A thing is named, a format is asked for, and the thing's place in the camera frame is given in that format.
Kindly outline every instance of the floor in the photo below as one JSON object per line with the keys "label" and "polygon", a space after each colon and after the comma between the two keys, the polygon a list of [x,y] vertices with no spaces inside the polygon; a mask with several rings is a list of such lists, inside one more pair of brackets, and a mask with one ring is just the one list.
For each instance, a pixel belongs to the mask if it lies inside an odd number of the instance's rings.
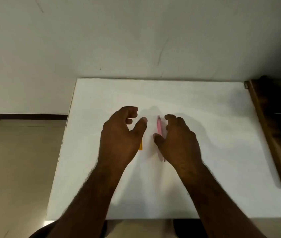
{"label": "floor", "polygon": [[[27,238],[43,226],[65,121],[0,120],[0,238]],[[269,238],[280,219],[254,219]],[[107,237],[175,237],[169,220],[111,221]]]}

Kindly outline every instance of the right hand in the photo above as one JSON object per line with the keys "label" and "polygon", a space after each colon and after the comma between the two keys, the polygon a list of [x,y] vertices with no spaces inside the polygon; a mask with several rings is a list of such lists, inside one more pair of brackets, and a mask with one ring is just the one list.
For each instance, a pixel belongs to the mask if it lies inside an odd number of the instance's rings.
{"label": "right hand", "polygon": [[181,117],[166,115],[168,133],[166,139],[154,134],[155,144],[163,157],[175,168],[178,174],[182,172],[199,172],[204,167],[197,137]]}

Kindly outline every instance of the white table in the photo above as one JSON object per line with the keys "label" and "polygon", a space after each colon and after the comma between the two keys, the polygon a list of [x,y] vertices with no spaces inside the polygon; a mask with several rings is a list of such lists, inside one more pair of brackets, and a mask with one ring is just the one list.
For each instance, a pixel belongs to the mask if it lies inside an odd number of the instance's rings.
{"label": "white table", "polygon": [[136,120],[145,116],[148,124],[143,150],[123,173],[107,219],[198,217],[151,137],[157,115],[165,114],[181,116],[196,133],[203,161],[247,216],[281,217],[281,184],[243,83],[78,79],[47,220],[58,219],[80,189],[97,160],[103,123],[122,106],[138,106]]}

